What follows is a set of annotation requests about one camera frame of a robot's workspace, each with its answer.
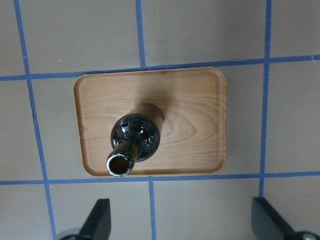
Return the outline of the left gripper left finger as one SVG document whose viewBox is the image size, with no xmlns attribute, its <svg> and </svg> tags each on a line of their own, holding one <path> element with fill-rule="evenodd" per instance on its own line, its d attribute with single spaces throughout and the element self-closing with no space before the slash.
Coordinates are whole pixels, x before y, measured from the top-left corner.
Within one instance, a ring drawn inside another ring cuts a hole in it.
<svg viewBox="0 0 320 240">
<path fill-rule="evenodd" d="M 111 209 L 108 198 L 98 199 L 78 233 L 79 240 L 108 240 L 111 234 Z"/>
</svg>

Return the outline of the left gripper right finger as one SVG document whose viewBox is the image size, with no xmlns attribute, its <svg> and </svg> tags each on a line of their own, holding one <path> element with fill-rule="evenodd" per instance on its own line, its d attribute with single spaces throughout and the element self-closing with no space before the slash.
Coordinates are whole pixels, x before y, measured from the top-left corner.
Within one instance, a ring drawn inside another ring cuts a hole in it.
<svg viewBox="0 0 320 240">
<path fill-rule="evenodd" d="M 251 201 L 251 228 L 257 240 L 299 240 L 295 231 L 264 197 Z"/>
</svg>

